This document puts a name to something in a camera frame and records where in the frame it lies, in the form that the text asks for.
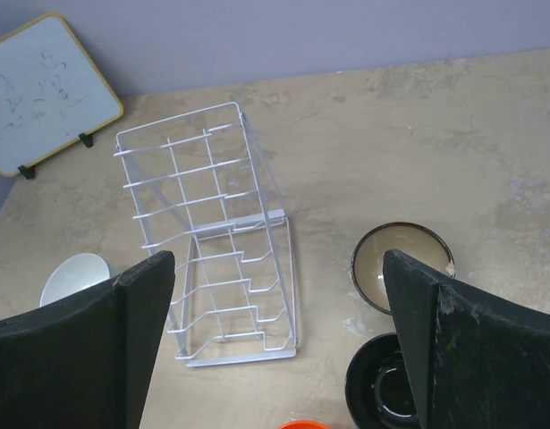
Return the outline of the orange bowl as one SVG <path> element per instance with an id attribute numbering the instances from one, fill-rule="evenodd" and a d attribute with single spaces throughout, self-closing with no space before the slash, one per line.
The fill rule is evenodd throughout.
<path id="1" fill-rule="evenodd" d="M 285 423 L 279 426 L 278 429 L 330 429 L 330 427 L 317 421 L 296 420 Z"/>

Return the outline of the white wire dish rack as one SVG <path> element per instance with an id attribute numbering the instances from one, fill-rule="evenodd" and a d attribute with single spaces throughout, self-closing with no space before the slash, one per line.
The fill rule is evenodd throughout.
<path id="1" fill-rule="evenodd" d="M 188 367 L 293 358 L 298 317 L 292 226 L 236 102 L 121 130 L 134 219 L 149 254 L 175 257 L 167 331 Z"/>

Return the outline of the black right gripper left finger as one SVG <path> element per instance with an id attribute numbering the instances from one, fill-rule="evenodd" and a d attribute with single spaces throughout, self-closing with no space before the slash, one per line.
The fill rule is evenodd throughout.
<path id="1" fill-rule="evenodd" d="M 164 250 L 0 320 L 0 428 L 139 427 L 173 287 Z"/>

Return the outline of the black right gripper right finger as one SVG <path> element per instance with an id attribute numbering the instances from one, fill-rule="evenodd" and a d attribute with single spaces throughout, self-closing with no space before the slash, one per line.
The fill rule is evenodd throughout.
<path id="1" fill-rule="evenodd" d="M 423 428 L 550 428 L 550 315 L 398 249 L 385 288 Z"/>

